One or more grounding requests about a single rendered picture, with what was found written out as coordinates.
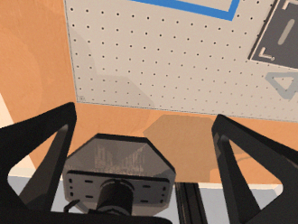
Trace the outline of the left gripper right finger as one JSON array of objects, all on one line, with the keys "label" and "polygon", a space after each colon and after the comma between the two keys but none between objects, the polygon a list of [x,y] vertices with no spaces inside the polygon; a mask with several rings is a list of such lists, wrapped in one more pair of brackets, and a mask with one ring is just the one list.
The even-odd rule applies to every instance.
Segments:
[{"label": "left gripper right finger", "polygon": [[[298,224],[298,151],[222,114],[217,115],[211,132],[229,224]],[[237,165],[229,140],[283,185],[283,192],[263,209]]]}]

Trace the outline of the blue tape outline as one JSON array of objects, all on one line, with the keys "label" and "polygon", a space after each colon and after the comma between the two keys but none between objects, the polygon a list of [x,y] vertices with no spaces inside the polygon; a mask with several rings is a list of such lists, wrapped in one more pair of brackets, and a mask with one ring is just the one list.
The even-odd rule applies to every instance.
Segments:
[{"label": "blue tape outline", "polygon": [[136,1],[136,2],[146,3],[150,5],[159,5],[159,6],[169,7],[169,8],[183,10],[187,12],[192,12],[195,14],[204,14],[207,16],[212,16],[212,17],[232,21],[240,0],[232,0],[230,8],[228,9],[228,12],[203,6],[203,5],[191,4],[191,3],[178,1],[178,0],[130,0],[130,1]]}]

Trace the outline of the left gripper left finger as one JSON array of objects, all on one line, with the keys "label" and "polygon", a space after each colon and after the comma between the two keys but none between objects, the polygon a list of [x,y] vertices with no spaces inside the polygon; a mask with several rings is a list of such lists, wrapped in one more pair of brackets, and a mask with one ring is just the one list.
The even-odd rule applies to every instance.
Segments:
[{"label": "left gripper left finger", "polygon": [[[0,207],[51,211],[76,123],[75,104],[68,102],[0,128]],[[18,196],[7,181],[9,172],[55,133],[47,154]]]}]

